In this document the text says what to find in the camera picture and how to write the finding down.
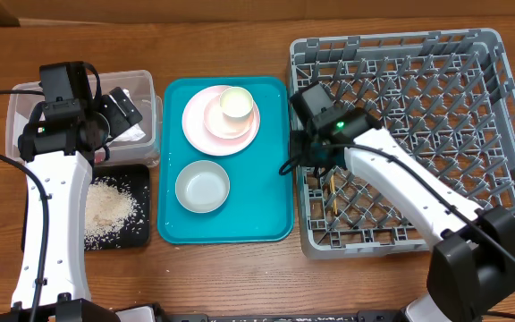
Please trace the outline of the white napkin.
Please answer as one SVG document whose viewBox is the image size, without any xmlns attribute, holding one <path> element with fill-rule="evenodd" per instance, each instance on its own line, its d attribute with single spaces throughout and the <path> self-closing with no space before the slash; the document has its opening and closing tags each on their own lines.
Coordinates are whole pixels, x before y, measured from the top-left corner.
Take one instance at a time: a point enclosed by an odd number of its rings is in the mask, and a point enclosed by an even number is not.
<svg viewBox="0 0 515 322">
<path fill-rule="evenodd" d="M 130 94 L 127 89 L 123 89 L 127 95 L 130 97 Z M 139 123 L 132 126 L 129 130 L 125 131 L 119 137 L 112 137 L 114 140 L 118 141 L 138 141 L 146 136 L 145 132 L 139 127 Z"/>
</svg>

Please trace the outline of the white round plate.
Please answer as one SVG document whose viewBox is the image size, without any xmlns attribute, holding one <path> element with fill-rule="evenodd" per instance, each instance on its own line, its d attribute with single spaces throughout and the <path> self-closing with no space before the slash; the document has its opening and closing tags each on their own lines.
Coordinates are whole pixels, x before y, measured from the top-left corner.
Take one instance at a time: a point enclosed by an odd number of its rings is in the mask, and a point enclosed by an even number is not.
<svg viewBox="0 0 515 322">
<path fill-rule="evenodd" d="M 182 114 L 182 129 L 189 143 L 199 150 L 212 156 L 228 156 L 245 149 L 258 134 L 260 115 L 257 109 L 254 123 L 243 136 L 227 140 L 211 134 L 204 125 L 204 111 L 208 102 L 230 88 L 227 85 L 216 85 L 202 89 L 195 94 L 184 108 Z"/>
</svg>

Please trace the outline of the white rice pile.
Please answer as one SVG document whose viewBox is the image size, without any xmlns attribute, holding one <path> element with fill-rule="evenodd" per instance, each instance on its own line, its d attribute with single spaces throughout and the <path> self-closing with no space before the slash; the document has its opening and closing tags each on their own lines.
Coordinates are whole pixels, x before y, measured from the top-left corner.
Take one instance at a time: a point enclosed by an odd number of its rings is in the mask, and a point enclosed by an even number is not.
<svg viewBox="0 0 515 322">
<path fill-rule="evenodd" d="M 122 178 L 102 176 L 89 186 L 85 210 L 85 250 L 138 246 L 148 237 L 144 202 Z"/>
</svg>

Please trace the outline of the cream cup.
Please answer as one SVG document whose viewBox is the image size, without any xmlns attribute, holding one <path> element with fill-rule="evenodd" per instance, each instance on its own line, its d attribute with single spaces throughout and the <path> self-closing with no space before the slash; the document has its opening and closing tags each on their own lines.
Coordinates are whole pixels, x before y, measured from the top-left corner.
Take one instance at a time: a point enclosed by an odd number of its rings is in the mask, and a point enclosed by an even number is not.
<svg viewBox="0 0 515 322">
<path fill-rule="evenodd" d="M 233 121 L 245 121 L 253 109 L 253 97 L 243 87 L 230 87 L 219 96 L 222 113 Z"/>
</svg>

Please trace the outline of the pink bowl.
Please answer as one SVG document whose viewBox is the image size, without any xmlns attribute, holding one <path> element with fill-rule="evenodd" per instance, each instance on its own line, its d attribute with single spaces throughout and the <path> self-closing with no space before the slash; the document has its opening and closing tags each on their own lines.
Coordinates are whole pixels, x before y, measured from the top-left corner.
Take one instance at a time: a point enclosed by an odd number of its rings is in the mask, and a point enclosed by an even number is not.
<svg viewBox="0 0 515 322">
<path fill-rule="evenodd" d="M 222 112 L 219 105 L 219 97 L 212 98 L 204 111 L 204 125 L 207 130 L 220 139 L 237 139 L 247 133 L 254 123 L 254 118 L 258 111 L 258 106 L 253 104 L 249 116 L 242 120 L 236 121 L 229 118 Z"/>
</svg>

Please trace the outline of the grey bowl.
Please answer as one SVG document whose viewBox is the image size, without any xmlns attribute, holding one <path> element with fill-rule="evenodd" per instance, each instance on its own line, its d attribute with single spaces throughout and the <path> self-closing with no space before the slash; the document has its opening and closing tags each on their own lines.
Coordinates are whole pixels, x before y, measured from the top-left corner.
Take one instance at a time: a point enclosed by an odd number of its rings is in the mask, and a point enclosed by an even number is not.
<svg viewBox="0 0 515 322">
<path fill-rule="evenodd" d="M 205 214 L 220 208 L 230 192 L 230 179 L 217 163 L 199 160 L 185 166 L 175 182 L 175 195 L 181 206 L 192 213 Z"/>
</svg>

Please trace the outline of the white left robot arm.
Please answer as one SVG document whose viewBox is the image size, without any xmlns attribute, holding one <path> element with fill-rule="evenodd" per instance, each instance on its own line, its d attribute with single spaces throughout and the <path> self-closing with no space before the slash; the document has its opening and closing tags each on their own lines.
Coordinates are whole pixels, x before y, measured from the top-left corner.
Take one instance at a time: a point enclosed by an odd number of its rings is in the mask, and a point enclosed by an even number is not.
<svg viewBox="0 0 515 322">
<path fill-rule="evenodd" d="M 99 94 L 44 93 L 21 135 L 30 188 L 23 269 L 0 321 L 159 321 L 153 305 L 112 311 L 91 302 L 84 263 L 85 207 L 94 150 L 107 120 Z"/>
</svg>

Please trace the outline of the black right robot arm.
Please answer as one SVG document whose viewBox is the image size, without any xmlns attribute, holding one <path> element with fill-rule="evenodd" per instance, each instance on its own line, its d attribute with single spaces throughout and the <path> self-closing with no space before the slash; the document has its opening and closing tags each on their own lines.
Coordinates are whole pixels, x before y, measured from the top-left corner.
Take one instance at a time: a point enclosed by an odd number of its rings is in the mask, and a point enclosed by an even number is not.
<svg viewBox="0 0 515 322">
<path fill-rule="evenodd" d="M 361 108 L 294 110 L 303 128 L 291 134 L 298 165 L 343 166 L 380 192 L 431 250 L 427 292 L 404 310 L 407 321 L 479 321 L 515 292 L 515 219 L 482 209 L 432 175 Z"/>
</svg>

